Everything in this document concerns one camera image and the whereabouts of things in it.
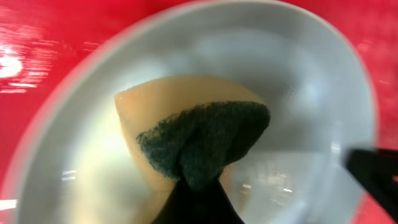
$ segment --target red surface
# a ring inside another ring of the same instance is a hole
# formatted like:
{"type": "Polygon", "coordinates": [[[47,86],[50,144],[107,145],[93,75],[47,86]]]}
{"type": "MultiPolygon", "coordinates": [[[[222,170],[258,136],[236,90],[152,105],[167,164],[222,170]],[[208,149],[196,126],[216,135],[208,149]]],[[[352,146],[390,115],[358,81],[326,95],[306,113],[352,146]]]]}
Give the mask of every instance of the red surface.
{"type": "MultiPolygon", "coordinates": [[[[127,26],[181,2],[0,0],[0,182],[29,121],[73,67],[127,26]]],[[[398,149],[398,1],[288,2],[330,21],[357,48],[377,93],[377,144],[398,149]]],[[[369,196],[354,222],[393,223],[369,196]]]]}

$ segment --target white bowl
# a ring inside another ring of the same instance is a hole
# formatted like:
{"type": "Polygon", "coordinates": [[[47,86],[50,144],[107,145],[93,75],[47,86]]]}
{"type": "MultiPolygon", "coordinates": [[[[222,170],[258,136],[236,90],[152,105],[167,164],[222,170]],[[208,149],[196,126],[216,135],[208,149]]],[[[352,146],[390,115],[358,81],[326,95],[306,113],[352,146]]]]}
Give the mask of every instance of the white bowl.
{"type": "Polygon", "coordinates": [[[351,220],[361,188],[341,160],[375,137],[364,68],[314,14],[242,0],[195,2],[148,18],[70,74],[8,172],[2,193],[18,194],[15,223],[131,223],[149,191],[129,158],[113,95],[176,74],[234,80],[271,110],[271,125],[232,169],[230,199],[247,224],[351,220]]]}

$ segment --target red table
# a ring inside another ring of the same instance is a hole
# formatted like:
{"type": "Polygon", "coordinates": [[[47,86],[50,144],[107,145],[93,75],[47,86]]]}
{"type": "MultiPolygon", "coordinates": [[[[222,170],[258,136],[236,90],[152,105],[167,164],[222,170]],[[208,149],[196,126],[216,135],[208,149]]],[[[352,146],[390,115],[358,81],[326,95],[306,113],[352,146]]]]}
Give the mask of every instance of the red table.
{"type": "MultiPolygon", "coordinates": [[[[0,0],[0,183],[29,121],[73,67],[127,26],[182,2],[0,0]]],[[[398,1],[287,2],[322,16],[353,43],[377,93],[377,144],[398,149],[398,1]]],[[[393,223],[369,196],[354,222],[393,223]]]]}

